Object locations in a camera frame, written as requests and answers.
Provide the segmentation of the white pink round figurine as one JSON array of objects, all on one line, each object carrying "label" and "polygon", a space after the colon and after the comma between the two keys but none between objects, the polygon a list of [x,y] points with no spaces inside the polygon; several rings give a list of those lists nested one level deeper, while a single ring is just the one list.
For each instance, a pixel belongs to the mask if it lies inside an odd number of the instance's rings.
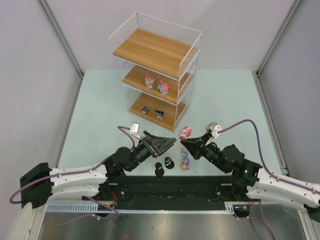
[{"label": "white pink round figurine", "polygon": [[181,141],[186,140],[192,134],[192,129],[189,126],[183,127],[179,132],[179,139]]}]

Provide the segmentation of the purple rabbit figurine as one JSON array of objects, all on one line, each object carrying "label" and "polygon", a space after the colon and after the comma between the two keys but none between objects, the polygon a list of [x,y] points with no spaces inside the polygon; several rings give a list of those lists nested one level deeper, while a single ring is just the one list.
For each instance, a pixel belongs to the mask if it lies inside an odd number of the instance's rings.
[{"label": "purple rabbit figurine", "polygon": [[189,160],[189,154],[187,151],[182,151],[182,164],[181,164],[181,169],[183,171],[189,170],[190,169],[190,160]]}]

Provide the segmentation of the pink bunny blue bow figurine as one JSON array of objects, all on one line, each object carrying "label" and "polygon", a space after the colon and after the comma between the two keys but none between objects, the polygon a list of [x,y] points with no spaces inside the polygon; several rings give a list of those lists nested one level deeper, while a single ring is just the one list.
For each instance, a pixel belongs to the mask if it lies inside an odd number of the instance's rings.
[{"label": "pink bunny blue bow figurine", "polygon": [[157,89],[160,91],[160,93],[162,95],[168,95],[169,94],[169,84],[166,81],[162,80],[162,79],[159,80],[159,83],[157,85]]}]

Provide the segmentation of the pink bunny flower crown figurine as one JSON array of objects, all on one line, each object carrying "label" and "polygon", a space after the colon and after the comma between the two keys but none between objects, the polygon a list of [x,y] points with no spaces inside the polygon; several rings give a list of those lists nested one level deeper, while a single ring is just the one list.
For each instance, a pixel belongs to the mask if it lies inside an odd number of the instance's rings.
[{"label": "pink bunny flower crown figurine", "polygon": [[153,89],[155,87],[155,79],[154,77],[149,74],[148,72],[145,73],[144,79],[145,85],[148,89]]}]

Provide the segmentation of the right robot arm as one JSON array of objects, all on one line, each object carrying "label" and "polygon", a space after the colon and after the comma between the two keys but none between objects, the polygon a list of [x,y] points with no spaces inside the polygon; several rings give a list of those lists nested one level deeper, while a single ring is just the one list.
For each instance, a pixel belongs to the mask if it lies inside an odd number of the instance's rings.
[{"label": "right robot arm", "polygon": [[196,138],[180,138],[190,155],[198,160],[204,157],[223,173],[230,173],[233,186],[250,199],[272,201],[287,205],[316,222],[320,220],[320,185],[277,174],[257,162],[245,158],[234,145],[220,149],[205,134]]}]

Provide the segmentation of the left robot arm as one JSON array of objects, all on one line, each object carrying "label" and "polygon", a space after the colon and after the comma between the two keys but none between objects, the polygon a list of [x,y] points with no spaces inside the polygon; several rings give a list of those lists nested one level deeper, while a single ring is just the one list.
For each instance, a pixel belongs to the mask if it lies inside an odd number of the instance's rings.
[{"label": "left robot arm", "polygon": [[174,137],[143,133],[137,146],[122,146],[95,166],[60,169],[50,168],[47,162],[39,163],[20,178],[19,203],[22,207],[30,203],[39,208],[52,200],[93,198],[101,192],[102,185],[131,172],[149,157],[160,157],[177,141]]}]

